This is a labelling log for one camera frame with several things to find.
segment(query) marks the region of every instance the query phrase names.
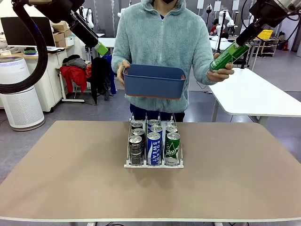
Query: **white can rack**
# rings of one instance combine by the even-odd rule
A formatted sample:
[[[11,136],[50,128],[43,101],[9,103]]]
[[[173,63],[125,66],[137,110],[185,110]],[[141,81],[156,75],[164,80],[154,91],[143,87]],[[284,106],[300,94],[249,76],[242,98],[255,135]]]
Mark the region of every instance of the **white can rack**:
[[[145,150],[144,150],[144,155],[142,157],[142,162],[141,165],[132,165],[131,164],[131,160],[130,160],[130,150],[129,150],[129,143],[127,143],[127,159],[126,159],[126,164],[124,165],[125,168],[152,168],[152,169],[157,169],[157,168],[169,168],[169,169],[182,169],[184,168],[184,164],[183,164],[183,152],[182,152],[182,145],[181,145],[181,141],[180,141],[180,146],[179,146],[179,154],[178,154],[178,159],[176,160],[176,164],[175,165],[166,165],[166,158],[165,158],[165,153],[164,153],[164,149],[165,149],[165,130],[167,126],[177,126],[176,121],[174,120],[174,115],[171,116],[170,121],[161,121],[160,115],[158,117],[158,120],[160,122],[160,126],[162,127],[163,131],[162,131],[162,148],[161,151],[163,153],[163,158],[160,157],[159,160],[159,165],[153,166],[153,165],[148,165],[147,163],[147,135],[148,135],[148,120],[147,120],[147,116],[145,117],[145,120],[143,121],[138,121],[134,119],[134,116],[132,115],[130,118],[130,128],[128,131],[128,140],[130,138],[130,136],[132,135],[132,123],[135,121],[138,122],[142,122],[143,123],[143,129],[145,131]]]

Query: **fuzzy light blue jacket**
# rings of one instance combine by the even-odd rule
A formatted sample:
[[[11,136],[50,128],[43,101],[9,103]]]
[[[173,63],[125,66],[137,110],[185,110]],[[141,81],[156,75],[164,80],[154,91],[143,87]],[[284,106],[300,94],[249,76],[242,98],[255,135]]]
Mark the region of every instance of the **fuzzy light blue jacket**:
[[[129,97],[133,105],[149,110],[179,113],[189,105],[188,86],[191,65],[197,81],[213,85],[207,78],[213,54],[206,24],[201,17],[186,8],[185,0],[164,19],[152,6],[152,0],[127,8],[119,21],[112,57],[112,69],[126,59],[130,64],[179,67],[184,70],[186,82],[179,100]]]

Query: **person's right hand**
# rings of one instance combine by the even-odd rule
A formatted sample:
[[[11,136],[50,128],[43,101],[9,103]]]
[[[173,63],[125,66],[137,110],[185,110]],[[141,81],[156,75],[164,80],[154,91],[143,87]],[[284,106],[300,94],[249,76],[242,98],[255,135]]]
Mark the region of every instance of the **person's right hand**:
[[[123,87],[124,87],[123,70],[129,67],[130,67],[130,63],[127,60],[123,60],[122,63],[119,63],[118,66],[117,79],[120,81]]]

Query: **black corrugated hose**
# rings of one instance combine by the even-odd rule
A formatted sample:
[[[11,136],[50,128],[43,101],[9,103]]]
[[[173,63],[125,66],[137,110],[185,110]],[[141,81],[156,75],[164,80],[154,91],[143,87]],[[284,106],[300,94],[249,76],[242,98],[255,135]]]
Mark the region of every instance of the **black corrugated hose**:
[[[36,68],[28,78],[15,84],[0,84],[0,93],[2,94],[17,93],[33,86],[43,76],[48,62],[48,53],[44,38],[34,21],[25,11],[24,4],[15,3],[13,9],[32,35],[37,45],[39,57]]]

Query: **jacket collar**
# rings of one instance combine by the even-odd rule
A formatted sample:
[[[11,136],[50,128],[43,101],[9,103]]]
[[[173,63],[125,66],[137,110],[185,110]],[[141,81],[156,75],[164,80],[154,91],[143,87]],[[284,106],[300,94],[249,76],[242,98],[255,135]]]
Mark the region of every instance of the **jacket collar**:
[[[154,11],[154,7],[152,6],[153,0],[141,0],[143,7],[146,11]],[[180,14],[186,8],[185,0],[178,0],[175,8],[171,11],[172,14],[177,15]]]

